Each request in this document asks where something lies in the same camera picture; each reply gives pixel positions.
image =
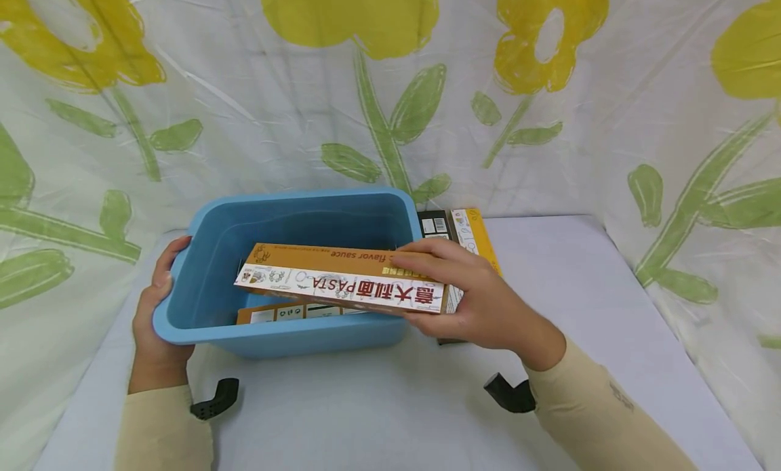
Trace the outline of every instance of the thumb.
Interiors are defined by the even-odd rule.
[[[463,338],[463,318],[457,314],[430,315],[427,313],[406,313],[404,318],[428,337],[440,339]]]

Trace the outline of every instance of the beige sleeve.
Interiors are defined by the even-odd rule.
[[[540,424],[581,470],[697,470],[607,369],[569,338],[559,364],[526,372]]]
[[[212,431],[190,414],[189,386],[129,394],[119,427],[115,471],[208,471]]]

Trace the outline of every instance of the white backdrop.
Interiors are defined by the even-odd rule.
[[[1,461],[35,462],[161,232],[226,194],[374,183],[420,209],[595,214],[781,469],[780,16],[0,0]]]

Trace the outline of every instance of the yellow flower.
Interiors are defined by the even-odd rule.
[[[130,85],[165,81],[165,71],[142,42],[144,23],[128,0],[75,0],[97,23],[94,51],[57,39],[28,0],[0,0],[0,39],[28,66],[61,85],[98,93],[117,80]]]
[[[261,0],[271,27],[289,43],[327,47],[347,39],[375,60],[406,56],[431,38],[438,0]]]
[[[577,46],[601,28],[609,7],[610,0],[498,0],[499,20],[509,28],[494,58],[499,83],[517,95],[563,89],[575,69]],[[564,31],[555,54],[540,63],[534,50],[554,9],[564,15]]]
[[[710,66],[727,95],[781,100],[781,0],[740,14],[716,39]],[[781,125],[781,112],[778,120]]]

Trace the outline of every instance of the blue plastic bin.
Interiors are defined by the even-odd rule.
[[[193,240],[171,269],[174,290],[153,317],[155,331],[166,341],[211,342],[263,359],[392,346],[404,337],[404,319],[377,313],[235,325],[240,308],[288,300],[233,286],[240,262],[256,242],[395,249],[420,239],[415,204],[401,190],[228,197],[201,208],[189,232]]]

